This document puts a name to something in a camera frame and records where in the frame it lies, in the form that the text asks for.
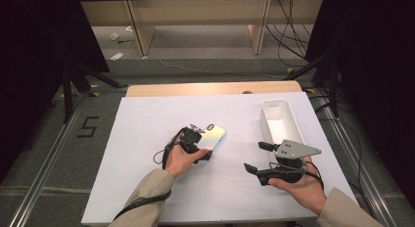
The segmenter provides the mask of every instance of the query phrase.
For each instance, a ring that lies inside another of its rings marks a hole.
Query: person's right hand
[[[311,157],[302,159],[312,162]],[[307,163],[306,169],[308,172],[317,175],[317,170],[311,164]],[[327,197],[320,182],[309,175],[304,175],[297,183],[288,183],[282,179],[271,178],[268,184],[288,192],[300,205],[310,209],[317,216],[320,215],[321,209],[326,203]]]

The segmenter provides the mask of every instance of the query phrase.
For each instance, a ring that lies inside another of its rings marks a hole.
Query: long-sleeve shirt
[[[166,194],[174,184],[168,171],[155,169],[141,180],[125,206],[140,199]],[[121,215],[112,227],[156,227],[164,211],[165,201],[139,206]],[[321,210],[317,222],[321,227],[380,227],[383,226],[338,189],[333,189]]]

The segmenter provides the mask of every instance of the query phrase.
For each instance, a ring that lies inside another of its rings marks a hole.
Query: desk leg
[[[251,42],[253,44],[254,54],[260,54],[262,48],[263,33],[266,26],[271,0],[263,0],[260,11],[261,16],[258,18],[257,24],[249,24]]]
[[[152,39],[156,32],[156,27],[153,25],[142,25],[140,23],[139,16],[136,14],[133,6],[133,1],[126,1],[125,7],[127,8],[128,16],[132,21],[132,30],[135,34],[135,43],[138,47],[140,55],[147,56],[149,49],[152,45]]]

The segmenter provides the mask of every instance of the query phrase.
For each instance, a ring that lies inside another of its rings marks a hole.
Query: white tabletop
[[[179,177],[165,203],[161,224],[284,221],[314,218],[284,191],[260,186],[244,162],[268,168],[259,117],[265,100],[287,100],[306,145],[322,150],[313,161],[328,194],[337,187],[355,201],[312,106],[304,93],[123,98],[91,192],[83,224],[112,222],[140,180],[161,167],[156,152],[183,126],[226,129],[209,161]]]

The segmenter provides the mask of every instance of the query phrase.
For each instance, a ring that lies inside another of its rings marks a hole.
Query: phone case
[[[222,140],[225,135],[225,129],[210,124],[206,129],[205,133],[202,133],[202,139],[198,143],[199,149],[208,149],[213,150],[216,148],[217,144]]]

